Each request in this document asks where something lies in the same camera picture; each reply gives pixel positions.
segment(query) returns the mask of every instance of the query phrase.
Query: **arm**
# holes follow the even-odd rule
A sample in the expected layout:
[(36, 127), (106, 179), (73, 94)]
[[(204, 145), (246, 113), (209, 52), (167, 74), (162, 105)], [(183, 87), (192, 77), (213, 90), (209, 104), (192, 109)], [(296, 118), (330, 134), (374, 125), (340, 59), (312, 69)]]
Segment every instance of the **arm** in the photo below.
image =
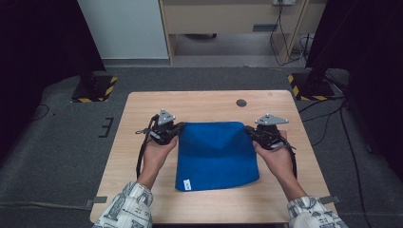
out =
[[(285, 131), (281, 136), (287, 139)], [(293, 174), (290, 154), (285, 146), (274, 150), (265, 150), (254, 142), (256, 152), (264, 159), (269, 170), (277, 178), (286, 198), (290, 227), (330, 227), (347, 228), (336, 213), (329, 211), (318, 198), (308, 196)]]
[(176, 146), (178, 137), (168, 145), (150, 141), (144, 151), (144, 168), (136, 182), (128, 183), (98, 218), (93, 228), (99, 227), (151, 227), (149, 206), (153, 200), (151, 188), (165, 163), (169, 152)]

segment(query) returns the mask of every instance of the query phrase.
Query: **blue cloth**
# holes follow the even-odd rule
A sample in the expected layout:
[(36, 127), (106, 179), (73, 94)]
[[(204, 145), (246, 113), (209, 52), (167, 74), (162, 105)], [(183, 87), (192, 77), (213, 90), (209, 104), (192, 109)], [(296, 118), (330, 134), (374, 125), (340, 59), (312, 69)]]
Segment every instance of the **blue cloth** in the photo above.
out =
[(243, 123), (186, 123), (179, 135), (175, 187), (201, 191), (257, 181), (257, 153)]

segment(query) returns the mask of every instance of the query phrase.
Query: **clothing label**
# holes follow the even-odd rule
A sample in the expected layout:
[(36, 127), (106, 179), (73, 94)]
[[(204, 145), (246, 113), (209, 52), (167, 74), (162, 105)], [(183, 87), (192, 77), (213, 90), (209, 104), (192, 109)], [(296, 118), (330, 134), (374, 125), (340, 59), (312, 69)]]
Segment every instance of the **clothing label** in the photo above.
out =
[(184, 185), (184, 190), (186, 190), (186, 191), (192, 190), (192, 186), (190, 185), (190, 180), (184, 180), (183, 185)]

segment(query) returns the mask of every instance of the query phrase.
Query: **person's right hand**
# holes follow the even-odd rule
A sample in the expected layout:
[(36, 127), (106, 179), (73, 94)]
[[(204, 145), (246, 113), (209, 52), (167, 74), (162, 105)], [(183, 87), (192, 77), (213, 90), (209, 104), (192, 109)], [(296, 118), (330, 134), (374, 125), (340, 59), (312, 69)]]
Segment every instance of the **person's right hand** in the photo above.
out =
[[(287, 133), (285, 131), (280, 130), (279, 133), (281, 137), (287, 139)], [(270, 171), (277, 179), (294, 176), (291, 156), (285, 145), (273, 150), (263, 149), (257, 142), (253, 142), (253, 145), (255, 146), (256, 152), (261, 155)]]

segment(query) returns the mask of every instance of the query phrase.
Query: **yellow and black hazard tape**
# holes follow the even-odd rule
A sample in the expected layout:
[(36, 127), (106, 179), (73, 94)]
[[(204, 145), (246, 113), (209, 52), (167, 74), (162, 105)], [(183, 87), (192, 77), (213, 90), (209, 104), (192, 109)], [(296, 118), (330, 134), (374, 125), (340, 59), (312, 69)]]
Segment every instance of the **yellow and black hazard tape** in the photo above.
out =
[(335, 98), (334, 96), (302, 96), (299, 93), (299, 89), (293, 75), (288, 75), (288, 82), (293, 89), (294, 96), (296, 97), (297, 101), (324, 101), (332, 100)]
[(111, 77), (110, 83), (106, 89), (106, 93), (102, 97), (98, 98), (87, 98), (87, 97), (82, 97), (82, 98), (77, 98), (77, 99), (71, 99), (73, 103), (92, 103), (92, 102), (105, 102), (109, 98), (110, 94), (112, 93), (113, 87), (115, 86), (116, 80), (118, 77)]

